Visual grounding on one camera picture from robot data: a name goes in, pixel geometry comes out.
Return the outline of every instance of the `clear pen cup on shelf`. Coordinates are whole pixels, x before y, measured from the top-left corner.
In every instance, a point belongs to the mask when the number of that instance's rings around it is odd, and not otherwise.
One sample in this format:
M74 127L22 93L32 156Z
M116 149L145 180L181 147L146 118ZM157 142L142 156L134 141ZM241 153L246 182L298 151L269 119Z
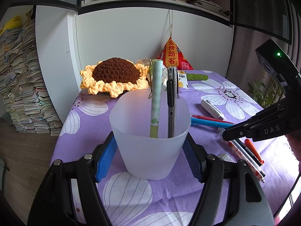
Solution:
M191 125L185 100L177 99L176 132L167 138L167 92L161 92L158 138L150 138L150 90L127 92L110 113L110 123L128 172L138 178L159 180L172 170Z

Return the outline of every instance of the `tablecloth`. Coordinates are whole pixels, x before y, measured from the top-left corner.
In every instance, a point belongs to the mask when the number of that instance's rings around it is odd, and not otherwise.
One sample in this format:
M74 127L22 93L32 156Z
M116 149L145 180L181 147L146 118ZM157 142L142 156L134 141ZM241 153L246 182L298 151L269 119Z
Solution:
M189 73L209 76L207 81L189 81L189 89L179 90L191 113L210 117L201 106L201 99L210 100L233 123L242 122L262 109L246 93L215 72L194 70ZM110 98L105 93L90 95L86 89L82 90L64 123L52 162L56 159L63 162L78 160L103 143L112 130L109 114L117 101L118 98ZM220 143L216 128L197 125L189 132L208 153L228 154ZM265 184L260 185L275 213L298 177L298 161L284 136L254 145L265 161L262 166L266 173ZM171 173L157 181L130 175L117 150L107 176L97 186L113 226L188 225L203 188L193 177L183 150ZM77 217L80 222L85 222L76 188L77 182L73 179ZM223 219L227 193L228 181L225 179L215 223Z

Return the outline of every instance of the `metal screw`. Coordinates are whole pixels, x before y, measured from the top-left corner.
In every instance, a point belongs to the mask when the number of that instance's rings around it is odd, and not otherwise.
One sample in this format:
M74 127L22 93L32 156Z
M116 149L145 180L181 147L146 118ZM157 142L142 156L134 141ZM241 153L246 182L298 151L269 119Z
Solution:
M246 161L244 161L244 160L239 160L239 164L241 164L241 165L243 165L243 166L246 166L246 165L247 165Z
M207 158L208 158L209 160L214 161L214 160L216 159L216 156L213 155L213 154L209 154L209 155L207 155Z
M90 153L84 155L84 158L85 158L86 160L91 160L92 157L93 157L93 155L90 154Z
M58 166L61 162L62 162L62 161L61 161L60 159L57 159L57 160L55 160L55 161L53 162L53 164L54 164L55 166Z

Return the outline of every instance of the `wooden floor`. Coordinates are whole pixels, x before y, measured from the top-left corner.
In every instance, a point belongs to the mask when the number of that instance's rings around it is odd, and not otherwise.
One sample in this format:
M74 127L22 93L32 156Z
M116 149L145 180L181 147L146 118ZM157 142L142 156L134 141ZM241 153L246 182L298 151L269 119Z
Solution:
M10 169L4 172L2 191L25 224L57 138L48 133L19 133L0 118L0 157Z

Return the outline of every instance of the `green crocheted stem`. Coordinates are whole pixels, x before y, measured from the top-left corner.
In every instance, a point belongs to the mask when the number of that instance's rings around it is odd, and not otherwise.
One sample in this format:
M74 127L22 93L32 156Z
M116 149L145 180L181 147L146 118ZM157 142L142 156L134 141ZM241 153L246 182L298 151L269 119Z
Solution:
M206 81L206 80L208 80L207 75L186 73L186 76L187 76L188 81Z

